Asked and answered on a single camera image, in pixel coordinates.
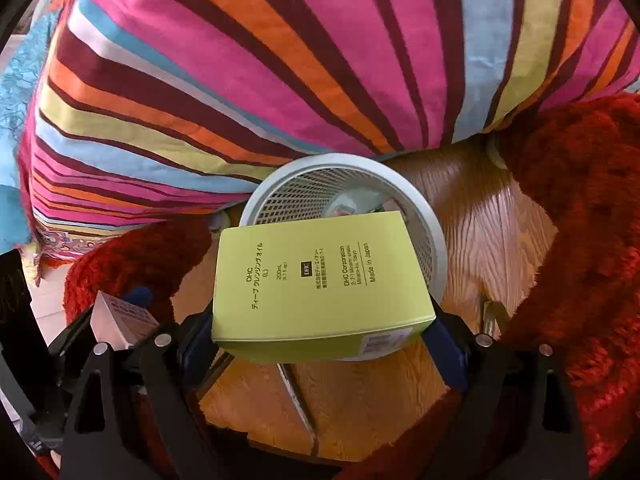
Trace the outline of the small pink white box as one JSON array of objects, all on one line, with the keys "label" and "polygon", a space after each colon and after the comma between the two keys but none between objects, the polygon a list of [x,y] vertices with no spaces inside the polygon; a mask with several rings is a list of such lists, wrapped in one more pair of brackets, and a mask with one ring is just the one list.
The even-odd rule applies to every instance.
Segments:
[{"label": "small pink white box", "polygon": [[114,351],[122,351],[145,340],[157,329],[158,322],[144,307],[98,292],[90,326],[97,342],[105,342]]}]

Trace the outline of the large green DHC box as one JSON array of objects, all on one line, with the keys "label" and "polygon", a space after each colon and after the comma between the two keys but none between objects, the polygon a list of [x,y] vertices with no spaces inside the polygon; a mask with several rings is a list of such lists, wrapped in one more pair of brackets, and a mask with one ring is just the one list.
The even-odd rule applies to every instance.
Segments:
[{"label": "large green DHC box", "polygon": [[221,232],[212,339],[255,363],[367,360],[435,318],[398,211]]}]

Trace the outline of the red fluffy rug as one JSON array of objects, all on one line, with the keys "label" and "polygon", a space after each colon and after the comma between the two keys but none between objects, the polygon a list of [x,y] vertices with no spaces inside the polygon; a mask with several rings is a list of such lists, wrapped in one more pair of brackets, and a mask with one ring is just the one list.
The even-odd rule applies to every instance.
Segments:
[{"label": "red fluffy rug", "polygon": [[[524,129],[498,135],[522,191],[558,229],[537,283],[518,306],[508,347],[548,342],[566,370],[586,441],[588,479],[639,479],[639,93],[549,108]],[[172,321],[170,297],[199,263],[204,222],[171,221],[117,237],[67,275],[67,323],[100,289],[151,286],[152,312]],[[186,249],[176,266],[158,258]],[[460,413],[446,393],[396,443],[337,479],[417,479]]]}]

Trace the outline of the white mesh waste basket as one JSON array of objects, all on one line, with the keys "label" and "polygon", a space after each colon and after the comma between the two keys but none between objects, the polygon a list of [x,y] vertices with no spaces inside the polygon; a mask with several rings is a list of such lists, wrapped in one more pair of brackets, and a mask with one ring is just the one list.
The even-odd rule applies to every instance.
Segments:
[{"label": "white mesh waste basket", "polygon": [[361,156],[324,154],[289,162],[248,200],[239,226],[398,211],[427,282],[432,305],[447,284],[447,247],[432,207],[403,176]]}]

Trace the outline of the striped colourful bed sheet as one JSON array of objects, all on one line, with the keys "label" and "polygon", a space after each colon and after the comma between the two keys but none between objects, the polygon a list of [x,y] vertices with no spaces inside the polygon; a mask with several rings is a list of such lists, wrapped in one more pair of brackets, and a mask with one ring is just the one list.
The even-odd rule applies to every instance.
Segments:
[{"label": "striped colourful bed sheet", "polygon": [[623,0],[52,0],[39,29],[26,216],[61,261],[294,159],[441,148],[639,85]]}]

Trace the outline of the blue patterned quilt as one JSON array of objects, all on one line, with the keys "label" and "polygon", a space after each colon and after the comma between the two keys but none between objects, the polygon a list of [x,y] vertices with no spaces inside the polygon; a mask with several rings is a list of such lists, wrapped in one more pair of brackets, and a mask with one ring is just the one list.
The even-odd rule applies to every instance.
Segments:
[{"label": "blue patterned quilt", "polygon": [[1,252],[32,238],[21,196],[18,149],[29,103],[37,87],[61,11],[44,14],[1,73]]}]

